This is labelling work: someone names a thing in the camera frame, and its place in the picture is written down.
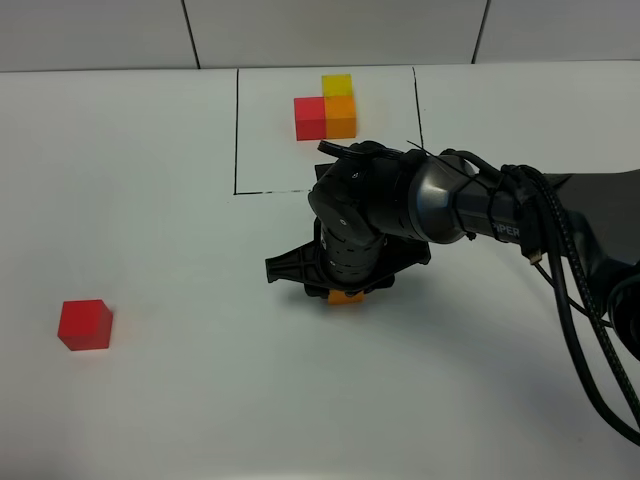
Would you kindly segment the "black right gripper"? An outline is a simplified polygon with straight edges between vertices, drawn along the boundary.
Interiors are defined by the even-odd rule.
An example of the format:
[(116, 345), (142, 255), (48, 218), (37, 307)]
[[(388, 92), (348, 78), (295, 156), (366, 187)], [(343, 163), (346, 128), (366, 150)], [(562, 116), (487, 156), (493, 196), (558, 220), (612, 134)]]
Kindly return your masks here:
[(265, 261), (267, 280), (300, 283), (310, 297), (353, 297), (389, 288), (395, 275), (431, 259), (410, 224), (408, 173), (395, 168), (327, 169), (309, 193), (311, 242)]

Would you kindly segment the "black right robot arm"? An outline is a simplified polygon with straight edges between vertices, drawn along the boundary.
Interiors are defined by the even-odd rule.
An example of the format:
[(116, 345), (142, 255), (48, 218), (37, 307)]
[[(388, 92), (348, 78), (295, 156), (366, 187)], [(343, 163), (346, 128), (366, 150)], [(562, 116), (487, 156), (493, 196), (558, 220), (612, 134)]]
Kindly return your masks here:
[[(288, 280), (312, 297), (390, 287), (430, 259), (431, 244), (478, 235), (546, 252), (533, 185), (517, 169), (495, 169), (467, 152), (401, 152), (366, 141), (319, 150), (308, 201), (311, 242), (266, 262), (269, 281)], [(639, 174), (548, 174), (567, 213), (596, 311), (608, 315), (627, 350), (639, 351)]]

